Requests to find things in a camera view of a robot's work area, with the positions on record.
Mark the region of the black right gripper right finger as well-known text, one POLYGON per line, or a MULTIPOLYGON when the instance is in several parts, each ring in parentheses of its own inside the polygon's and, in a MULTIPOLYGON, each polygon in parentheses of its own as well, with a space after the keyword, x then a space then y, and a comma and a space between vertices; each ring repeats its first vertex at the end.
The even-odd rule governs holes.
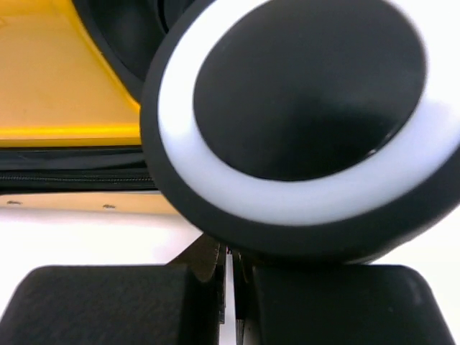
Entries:
POLYGON ((430 285, 410 267, 232 259, 239 344, 455 343, 430 285))

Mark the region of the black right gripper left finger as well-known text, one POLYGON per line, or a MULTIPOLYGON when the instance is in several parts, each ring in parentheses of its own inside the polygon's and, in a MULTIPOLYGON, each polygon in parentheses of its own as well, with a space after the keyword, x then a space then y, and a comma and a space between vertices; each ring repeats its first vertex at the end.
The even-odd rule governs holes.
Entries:
POLYGON ((32 270, 1 318, 1 342, 216 344, 223 250, 201 236, 167 264, 32 270))

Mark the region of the yellow suitcase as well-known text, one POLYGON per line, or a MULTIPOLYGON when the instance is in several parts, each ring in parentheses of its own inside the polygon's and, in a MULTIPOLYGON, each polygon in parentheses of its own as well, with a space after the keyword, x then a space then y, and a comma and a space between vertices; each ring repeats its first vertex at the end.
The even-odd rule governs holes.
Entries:
POLYGON ((368 262, 459 204, 457 1, 3 1, 1 205, 368 262))

